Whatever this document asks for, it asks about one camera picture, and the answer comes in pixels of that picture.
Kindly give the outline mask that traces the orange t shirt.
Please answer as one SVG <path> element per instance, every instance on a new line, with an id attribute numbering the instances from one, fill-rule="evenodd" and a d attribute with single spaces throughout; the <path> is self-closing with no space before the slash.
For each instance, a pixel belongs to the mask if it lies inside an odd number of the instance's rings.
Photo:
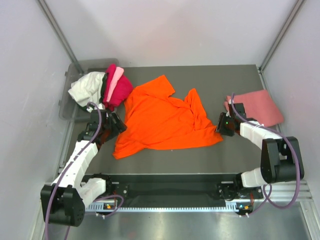
<path id="1" fill-rule="evenodd" d="M 184 99 L 173 97 L 175 89 L 161 75 L 137 86 L 124 101 L 127 129 L 115 142 L 113 156 L 119 160 L 144 149 L 181 150 L 209 147 L 223 141 L 207 117 L 201 98 L 192 88 Z"/>

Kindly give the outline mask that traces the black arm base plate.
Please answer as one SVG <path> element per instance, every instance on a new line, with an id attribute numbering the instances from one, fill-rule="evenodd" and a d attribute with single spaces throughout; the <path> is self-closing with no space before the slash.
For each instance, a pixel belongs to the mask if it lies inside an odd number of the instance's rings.
<path id="1" fill-rule="evenodd" d="M 239 189 L 232 173 L 110 174 L 107 192 L 123 196 L 127 208 L 224 207 L 227 201 L 263 198 L 259 187 Z"/>

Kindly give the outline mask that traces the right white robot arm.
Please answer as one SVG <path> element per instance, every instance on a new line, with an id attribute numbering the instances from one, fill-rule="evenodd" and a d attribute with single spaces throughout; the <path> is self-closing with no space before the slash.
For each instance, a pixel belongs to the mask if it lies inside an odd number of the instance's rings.
<path id="1" fill-rule="evenodd" d="M 304 178 L 298 139 L 284 137 L 256 119 L 248 118 L 243 103 L 230 104 L 229 111 L 220 114 L 215 131 L 229 137 L 238 134 L 261 150 L 260 167 L 236 175 L 233 192 L 237 197 L 245 198 L 252 188 L 295 181 L 297 176 Z"/>

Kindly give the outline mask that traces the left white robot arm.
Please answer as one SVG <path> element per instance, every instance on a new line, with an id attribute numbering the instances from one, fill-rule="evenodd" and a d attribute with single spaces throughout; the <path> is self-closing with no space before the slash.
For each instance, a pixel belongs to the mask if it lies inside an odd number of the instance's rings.
<path id="1" fill-rule="evenodd" d="M 78 227 L 86 209 L 99 196 L 109 198 L 114 191 L 105 176 L 97 174 L 81 184 L 101 146 L 127 127 L 115 111 L 90 103 L 94 109 L 89 122 L 77 138 L 74 150 L 59 176 L 40 191 L 43 220 L 46 225 Z"/>

